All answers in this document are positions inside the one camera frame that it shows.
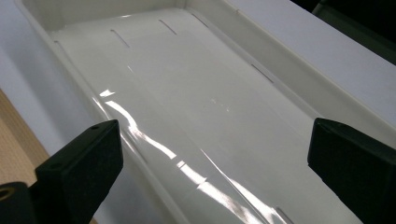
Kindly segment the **tan woven mat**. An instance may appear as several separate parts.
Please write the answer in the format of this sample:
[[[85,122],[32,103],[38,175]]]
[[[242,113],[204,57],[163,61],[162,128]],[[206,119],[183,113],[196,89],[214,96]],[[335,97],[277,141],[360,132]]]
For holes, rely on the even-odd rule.
[[[19,112],[0,90],[0,184],[36,182],[35,168],[49,157]]]

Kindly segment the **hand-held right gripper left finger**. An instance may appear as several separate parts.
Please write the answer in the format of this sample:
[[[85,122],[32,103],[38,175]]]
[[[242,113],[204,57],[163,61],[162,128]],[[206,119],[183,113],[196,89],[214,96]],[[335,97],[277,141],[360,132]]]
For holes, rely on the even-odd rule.
[[[119,122],[88,128],[35,169],[39,224],[89,224],[122,167]]]

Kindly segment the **white plastic tray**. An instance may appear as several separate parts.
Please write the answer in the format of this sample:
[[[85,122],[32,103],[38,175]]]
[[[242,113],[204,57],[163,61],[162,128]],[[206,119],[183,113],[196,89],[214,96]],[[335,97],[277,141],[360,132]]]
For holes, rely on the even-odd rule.
[[[124,168],[98,221],[364,224],[308,166],[314,120],[396,126],[238,0],[15,0]]]

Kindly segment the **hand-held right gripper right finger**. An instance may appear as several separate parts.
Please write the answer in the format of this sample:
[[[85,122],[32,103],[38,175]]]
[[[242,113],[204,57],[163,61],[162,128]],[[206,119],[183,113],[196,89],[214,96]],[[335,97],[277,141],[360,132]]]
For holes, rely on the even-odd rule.
[[[344,123],[317,118],[307,162],[364,224],[396,224],[396,149]]]

